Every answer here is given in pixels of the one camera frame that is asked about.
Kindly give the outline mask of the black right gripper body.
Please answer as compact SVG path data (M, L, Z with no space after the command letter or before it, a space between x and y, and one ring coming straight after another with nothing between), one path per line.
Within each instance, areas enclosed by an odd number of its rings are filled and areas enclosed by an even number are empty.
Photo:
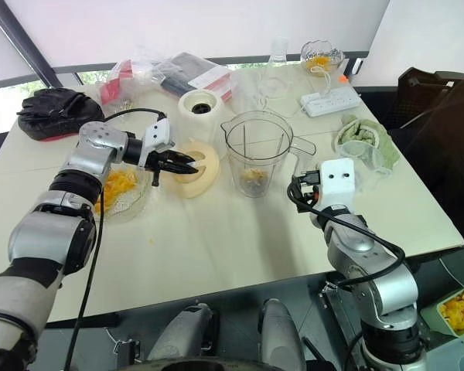
M320 171L310 170L299 176L292 176L292 196L298 213L307 213L319 199L321 185Z

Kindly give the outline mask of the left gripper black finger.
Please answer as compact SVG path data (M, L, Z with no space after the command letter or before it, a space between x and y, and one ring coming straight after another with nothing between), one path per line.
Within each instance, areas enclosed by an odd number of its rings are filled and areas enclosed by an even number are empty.
M179 164L191 164L195 162L195 159L189 155L186 155L178 151L169 151L169 160Z
M165 165L165 171L178 175L190 175L197 173L199 170L186 163L169 163Z

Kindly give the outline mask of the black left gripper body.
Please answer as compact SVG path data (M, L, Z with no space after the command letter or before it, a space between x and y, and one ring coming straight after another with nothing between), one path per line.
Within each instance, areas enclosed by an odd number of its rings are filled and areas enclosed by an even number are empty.
M152 173L152 186L159 186L160 172L175 173L177 170L174 162L174 151L166 150L163 152L152 151L145 162L145 170Z

